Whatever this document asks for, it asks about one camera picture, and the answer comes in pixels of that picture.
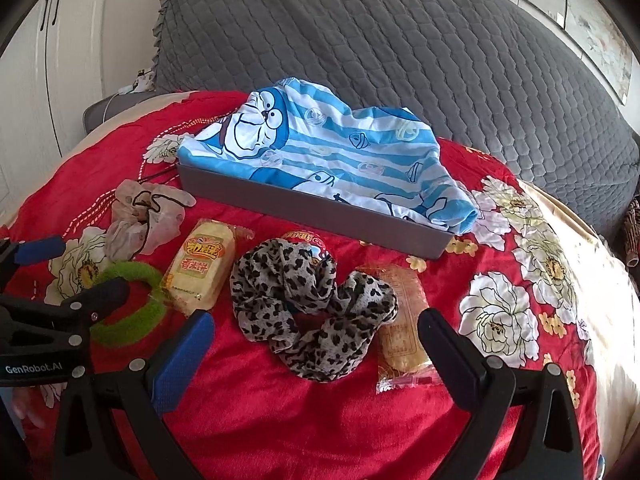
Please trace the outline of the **person left hand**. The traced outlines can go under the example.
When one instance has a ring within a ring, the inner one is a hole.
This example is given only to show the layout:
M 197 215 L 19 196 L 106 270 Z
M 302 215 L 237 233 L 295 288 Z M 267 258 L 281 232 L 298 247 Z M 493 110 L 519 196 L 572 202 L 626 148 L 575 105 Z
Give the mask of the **person left hand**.
M 12 410 L 19 420 L 28 419 L 34 426 L 43 429 L 47 423 L 35 408 L 35 393 L 41 394 L 47 408 L 54 408 L 55 402 L 61 400 L 62 392 L 66 386 L 66 382 L 61 382 L 60 384 L 14 388 L 11 400 Z

